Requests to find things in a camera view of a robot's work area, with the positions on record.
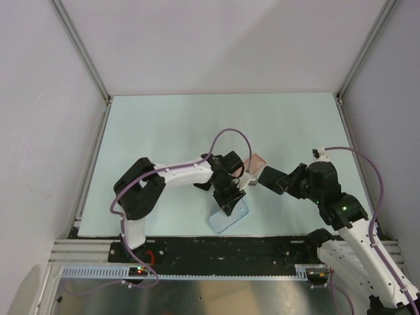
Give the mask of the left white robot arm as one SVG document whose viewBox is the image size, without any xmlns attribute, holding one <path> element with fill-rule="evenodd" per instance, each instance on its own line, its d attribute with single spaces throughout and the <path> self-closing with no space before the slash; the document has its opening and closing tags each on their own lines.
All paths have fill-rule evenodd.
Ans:
<svg viewBox="0 0 420 315">
<path fill-rule="evenodd" d="M 140 158 L 114 184 L 115 200 L 110 212 L 121 217 L 124 256 L 132 262 L 145 256 L 145 218 L 164 190 L 191 184 L 205 191 L 212 188 L 221 217 L 215 231 L 222 232 L 244 216 L 238 204 L 254 180 L 234 151 L 225 156 L 203 154 L 192 161 L 169 165 Z"/>
</svg>

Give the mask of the light blue phone case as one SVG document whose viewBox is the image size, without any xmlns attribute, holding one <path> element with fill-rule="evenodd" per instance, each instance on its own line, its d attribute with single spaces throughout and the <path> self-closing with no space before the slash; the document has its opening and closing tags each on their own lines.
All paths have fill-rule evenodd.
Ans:
<svg viewBox="0 0 420 315">
<path fill-rule="evenodd" d="M 230 216 L 223 210 L 218 210 L 209 217 L 209 224 L 217 234 L 223 233 L 249 213 L 247 204 L 241 199 L 234 207 Z"/>
</svg>

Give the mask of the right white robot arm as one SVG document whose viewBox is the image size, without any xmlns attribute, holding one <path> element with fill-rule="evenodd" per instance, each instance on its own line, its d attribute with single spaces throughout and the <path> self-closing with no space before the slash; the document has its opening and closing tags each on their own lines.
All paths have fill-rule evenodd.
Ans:
<svg viewBox="0 0 420 315">
<path fill-rule="evenodd" d="M 344 281 L 369 298 L 368 314 L 418 314 L 419 290 L 407 279 L 375 235 L 368 214 L 352 195 L 342 192 L 337 170 L 328 161 L 300 164 L 286 174 L 265 167 L 259 184 L 277 193 L 308 199 L 318 206 L 324 222 L 338 232 L 352 254 L 321 228 L 308 234 L 305 259 L 322 261 Z"/>
</svg>

